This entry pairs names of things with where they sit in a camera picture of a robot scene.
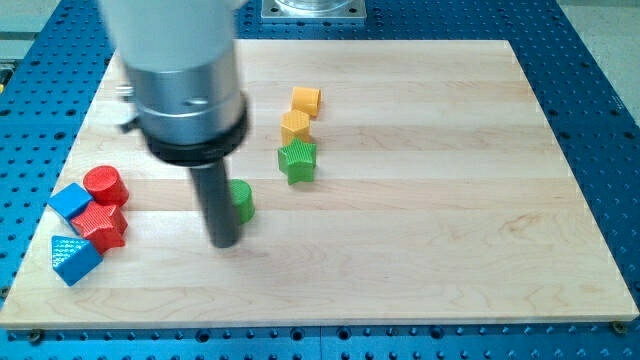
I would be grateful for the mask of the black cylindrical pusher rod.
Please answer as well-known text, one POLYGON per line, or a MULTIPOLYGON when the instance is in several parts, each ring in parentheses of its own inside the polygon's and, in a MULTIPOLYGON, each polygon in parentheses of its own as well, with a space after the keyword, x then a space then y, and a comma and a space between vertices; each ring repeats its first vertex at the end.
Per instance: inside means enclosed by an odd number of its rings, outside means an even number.
POLYGON ((210 242, 216 248, 230 248, 240 239, 237 212, 223 160, 190 169, 210 242))

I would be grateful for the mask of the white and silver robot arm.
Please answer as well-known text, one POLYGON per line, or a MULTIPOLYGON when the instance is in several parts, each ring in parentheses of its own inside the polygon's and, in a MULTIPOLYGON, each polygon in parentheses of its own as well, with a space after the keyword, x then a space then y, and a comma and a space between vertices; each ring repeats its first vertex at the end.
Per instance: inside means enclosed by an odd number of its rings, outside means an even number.
POLYGON ((134 105, 129 122, 158 159, 189 169, 212 244, 240 238, 224 159, 248 131, 248 100, 235 54, 228 0, 103 0, 100 14, 119 52, 134 105))

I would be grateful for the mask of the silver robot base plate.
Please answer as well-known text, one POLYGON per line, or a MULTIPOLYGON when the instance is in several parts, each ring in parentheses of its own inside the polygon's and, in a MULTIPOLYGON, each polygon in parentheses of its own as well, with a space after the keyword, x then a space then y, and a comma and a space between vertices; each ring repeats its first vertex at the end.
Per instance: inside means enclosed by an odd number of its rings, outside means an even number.
POLYGON ((261 19, 291 21, 364 21, 365 0, 262 0, 261 19))

